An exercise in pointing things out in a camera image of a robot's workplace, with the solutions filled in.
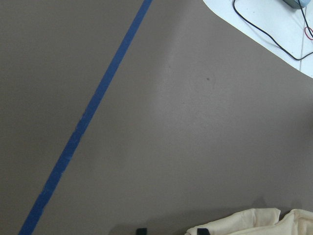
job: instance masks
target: black cable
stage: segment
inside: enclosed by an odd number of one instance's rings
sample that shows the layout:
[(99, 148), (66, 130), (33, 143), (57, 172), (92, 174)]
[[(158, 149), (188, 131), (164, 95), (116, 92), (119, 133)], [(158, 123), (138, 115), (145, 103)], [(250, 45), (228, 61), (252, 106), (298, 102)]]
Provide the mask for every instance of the black cable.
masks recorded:
[[(307, 55), (301, 57), (300, 59), (295, 58), (295, 57), (294, 57), (293, 55), (291, 55), (286, 49), (284, 49), (281, 45), (279, 45), (279, 43), (276, 42), (276, 40), (275, 40), (269, 33), (266, 33), (264, 30), (260, 29), (258, 26), (256, 26), (255, 24), (251, 23), (251, 22), (248, 21), (245, 17), (243, 17), (243, 16), (237, 11), (237, 9), (236, 9), (236, 7), (235, 7), (235, 1), (236, 1), (236, 0), (233, 0), (232, 5), (233, 5), (234, 11), (237, 13), (237, 15), (240, 16), (241, 19), (243, 19), (244, 21), (246, 21), (248, 24), (252, 25), (253, 27), (255, 27), (256, 29), (258, 29), (258, 30), (261, 31), (262, 33), (268, 35), (269, 38), (271, 38), (272, 41), (273, 41), (279, 48), (281, 48), (281, 50), (283, 50), (286, 54), (288, 54), (292, 59), (294, 59), (294, 60), (296, 60), (296, 61), (300, 61), (300, 60), (303, 60), (304, 58), (308, 57), (309, 55), (312, 55), (312, 54), (313, 54), (313, 51), (312, 51), (312, 52), (310, 52), (309, 54), (307, 54)], [(302, 10), (302, 6), (301, 6), (301, 3), (300, 3), (300, 0), (298, 0), (298, 3), (299, 3), (299, 5), (300, 5), (300, 8), (301, 8), (302, 15), (303, 15), (303, 17), (304, 17), (305, 23), (306, 23), (307, 27), (309, 28), (307, 19), (306, 19), (305, 15), (304, 15), (304, 12), (303, 12), (303, 10)]]

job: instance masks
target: blue line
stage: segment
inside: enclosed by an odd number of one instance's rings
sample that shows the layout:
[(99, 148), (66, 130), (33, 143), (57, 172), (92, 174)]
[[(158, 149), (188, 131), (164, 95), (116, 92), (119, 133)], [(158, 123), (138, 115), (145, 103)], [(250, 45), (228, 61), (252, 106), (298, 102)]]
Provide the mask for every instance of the blue line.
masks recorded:
[(91, 98), (84, 114), (76, 125), (76, 129), (69, 138), (62, 154), (60, 155), (56, 165), (54, 166), (42, 192), (39, 194), (34, 206), (29, 212), (19, 234), (20, 235), (30, 235), (33, 233), (44, 208), (49, 202), (54, 190), (56, 189), (63, 172), (65, 171), (68, 163), (70, 162), (81, 137), (86, 131), (94, 113), (96, 112), (105, 92), (107, 91), (109, 84), (111, 83), (115, 72), (120, 65), (123, 57), (130, 46), (145, 14), (147, 13), (149, 6), (153, 0), (144, 0), (139, 11), (137, 12), (134, 21), (132, 22), (130, 28), (128, 29), (121, 45), (119, 46), (115, 56), (113, 57), (106, 73), (101, 79), (101, 82), (95, 91), (93, 97)]

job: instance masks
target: cloth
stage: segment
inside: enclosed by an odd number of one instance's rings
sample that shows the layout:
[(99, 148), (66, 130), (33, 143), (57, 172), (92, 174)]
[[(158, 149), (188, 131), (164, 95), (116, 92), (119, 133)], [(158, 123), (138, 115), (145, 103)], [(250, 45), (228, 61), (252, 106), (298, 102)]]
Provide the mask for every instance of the cloth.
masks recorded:
[(250, 209), (196, 226), (185, 235), (207, 228), (211, 235), (313, 235), (313, 213), (294, 209), (278, 221), (278, 209)]
[(274, 225), (279, 220), (280, 210), (276, 208), (249, 209), (207, 224), (188, 229), (185, 235), (197, 235), (198, 228), (207, 228), (211, 235), (227, 235), (253, 227)]

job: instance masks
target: red cable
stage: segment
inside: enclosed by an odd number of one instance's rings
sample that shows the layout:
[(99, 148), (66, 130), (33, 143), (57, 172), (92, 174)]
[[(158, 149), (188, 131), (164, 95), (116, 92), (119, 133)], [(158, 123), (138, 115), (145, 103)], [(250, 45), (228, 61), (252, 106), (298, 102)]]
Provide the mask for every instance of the red cable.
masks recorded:
[(311, 41), (313, 41), (313, 38), (310, 38), (310, 37), (308, 36), (308, 34), (307, 34), (307, 28), (308, 28), (308, 27), (305, 27), (305, 28), (304, 28), (304, 33), (305, 33), (305, 35), (307, 36), (308, 39), (310, 39)]

